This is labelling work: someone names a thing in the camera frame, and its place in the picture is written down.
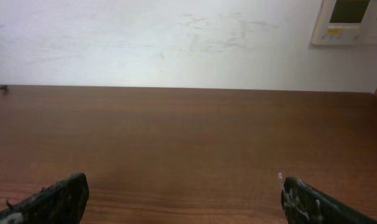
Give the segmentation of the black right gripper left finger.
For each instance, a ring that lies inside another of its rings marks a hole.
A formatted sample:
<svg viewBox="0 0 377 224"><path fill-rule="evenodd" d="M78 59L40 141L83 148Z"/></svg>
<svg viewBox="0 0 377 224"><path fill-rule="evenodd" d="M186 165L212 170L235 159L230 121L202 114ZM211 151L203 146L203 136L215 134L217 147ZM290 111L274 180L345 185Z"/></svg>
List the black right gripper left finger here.
<svg viewBox="0 0 377 224"><path fill-rule="evenodd" d="M89 198L86 175L76 173L0 211L0 224L80 223Z"/></svg>

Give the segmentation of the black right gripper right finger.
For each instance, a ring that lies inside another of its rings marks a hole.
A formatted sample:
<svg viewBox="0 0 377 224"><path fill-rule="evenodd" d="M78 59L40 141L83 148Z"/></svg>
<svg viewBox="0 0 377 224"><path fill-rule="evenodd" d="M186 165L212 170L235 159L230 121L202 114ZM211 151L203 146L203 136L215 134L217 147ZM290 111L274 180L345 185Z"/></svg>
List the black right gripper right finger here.
<svg viewBox="0 0 377 224"><path fill-rule="evenodd" d="M377 224L295 177L281 182L281 205L289 224Z"/></svg>

